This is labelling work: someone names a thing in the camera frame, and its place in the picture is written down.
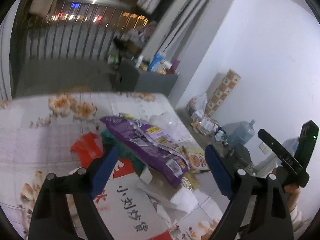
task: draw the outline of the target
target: snack package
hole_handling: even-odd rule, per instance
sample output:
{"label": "snack package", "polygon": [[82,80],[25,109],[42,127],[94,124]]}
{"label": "snack package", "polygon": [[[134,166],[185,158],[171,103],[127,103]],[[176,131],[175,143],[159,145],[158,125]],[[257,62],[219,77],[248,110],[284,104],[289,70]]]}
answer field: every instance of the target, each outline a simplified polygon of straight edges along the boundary
{"label": "snack package", "polygon": [[158,141],[163,140],[162,137],[170,138],[168,135],[160,133],[157,127],[133,118],[106,116],[100,121],[141,161],[163,174],[172,187],[180,185],[183,175],[189,170],[187,159],[174,150],[169,152],[156,146]]}
{"label": "snack package", "polygon": [[197,174],[210,170],[204,158],[204,151],[200,147],[195,147],[190,142],[168,142],[165,143],[165,146],[183,154],[188,159],[191,173]]}

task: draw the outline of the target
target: blue bottle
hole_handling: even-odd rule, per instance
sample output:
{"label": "blue bottle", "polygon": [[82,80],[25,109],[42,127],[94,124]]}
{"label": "blue bottle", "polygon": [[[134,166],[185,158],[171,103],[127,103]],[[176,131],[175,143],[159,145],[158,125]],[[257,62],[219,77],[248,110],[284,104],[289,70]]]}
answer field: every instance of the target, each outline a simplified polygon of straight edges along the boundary
{"label": "blue bottle", "polygon": [[255,130],[253,125],[255,120],[252,119],[250,123],[241,122],[235,131],[228,136],[228,144],[230,148],[233,148],[237,144],[245,145],[254,135]]}
{"label": "blue bottle", "polygon": [[160,53],[155,54],[153,60],[150,62],[148,66],[148,71],[150,72],[157,72],[160,62],[162,60],[162,55]]}

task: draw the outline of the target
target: concrete floor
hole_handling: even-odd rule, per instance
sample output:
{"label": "concrete floor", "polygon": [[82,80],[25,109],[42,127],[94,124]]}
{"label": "concrete floor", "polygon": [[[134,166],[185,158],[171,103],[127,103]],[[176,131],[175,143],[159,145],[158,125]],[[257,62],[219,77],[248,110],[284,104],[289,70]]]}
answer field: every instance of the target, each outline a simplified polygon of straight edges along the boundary
{"label": "concrete floor", "polygon": [[60,92],[112,91],[116,72],[103,61],[30,60],[22,68],[15,97]]}
{"label": "concrete floor", "polygon": [[202,133],[197,133],[195,130],[193,130],[192,126],[190,125],[192,119],[190,117],[189,112],[186,109],[178,109],[176,110],[176,113],[203,150],[205,150],[205,148],[209,144],[212,144],[218,150],[221,157],[225,157],[227,155],[229,151],[228,147],[224,147],[221,142],[216,142],[214,138],[205,136]]}

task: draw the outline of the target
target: metal window bars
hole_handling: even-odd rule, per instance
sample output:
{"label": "metal window bars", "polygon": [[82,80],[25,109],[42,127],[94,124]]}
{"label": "metal window bars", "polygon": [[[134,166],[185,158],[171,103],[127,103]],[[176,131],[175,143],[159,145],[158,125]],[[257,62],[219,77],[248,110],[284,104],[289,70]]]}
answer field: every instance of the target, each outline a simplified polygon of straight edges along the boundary
{"label": "metal window bars", "polygon": [[115,36],[144,25],[145,16],[127,8],[85,2],[60,1],[46,18],[28,16],[26,35],[20,35],[23,61],[41,59],[103,60]]}

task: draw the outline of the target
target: blue gripper pad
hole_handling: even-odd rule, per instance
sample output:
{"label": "blue gripper pad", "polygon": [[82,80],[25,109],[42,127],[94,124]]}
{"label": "blue gripper pad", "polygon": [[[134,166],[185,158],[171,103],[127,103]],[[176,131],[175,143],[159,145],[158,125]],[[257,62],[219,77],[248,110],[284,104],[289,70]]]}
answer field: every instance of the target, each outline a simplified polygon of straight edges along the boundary
{"label": "blue gripper pad", "polygon": [[204,151],[204,158],[210,168],[210,171],[218,185],[221,194],[226,196],[230,200],[233,195],[231,187],[233,179],[223,165],[218,151],[212,145],[208,145]]}
{"label": "blue gripper pad", "polygon": [[102,162],[100,168],[92,178],[92,190],[91,197],[94,199],[97,195],[101,194],[108,179],[116,166],[118,161],[118,147],[113,147],[109,152],[108,156]]}

